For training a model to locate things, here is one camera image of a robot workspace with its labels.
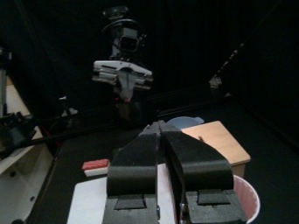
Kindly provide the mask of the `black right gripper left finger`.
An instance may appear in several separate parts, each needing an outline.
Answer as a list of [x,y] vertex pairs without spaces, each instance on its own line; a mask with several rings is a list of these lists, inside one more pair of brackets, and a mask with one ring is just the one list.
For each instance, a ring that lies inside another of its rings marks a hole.
[[156,152],[159,124],[148,126],[116,154],[107,172],[102,224],[158,224]]

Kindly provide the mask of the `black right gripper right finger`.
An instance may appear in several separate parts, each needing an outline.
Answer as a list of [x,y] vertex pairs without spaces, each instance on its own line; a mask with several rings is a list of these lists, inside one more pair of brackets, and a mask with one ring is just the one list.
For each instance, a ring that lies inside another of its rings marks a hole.
[[160,122],[179,224],[247,224],[228,160],[203,141]]

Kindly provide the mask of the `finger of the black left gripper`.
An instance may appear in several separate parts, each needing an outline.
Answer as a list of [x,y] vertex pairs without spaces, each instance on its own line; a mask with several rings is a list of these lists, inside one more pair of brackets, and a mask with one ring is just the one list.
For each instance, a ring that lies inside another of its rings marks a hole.
[[119,71],[118,72],[118,93],[122,99],[127,98],[127,75],[126,72]]
[[127,94],[126,99],[131,101],[136,84],[136,74],[135,72],[127,74]]

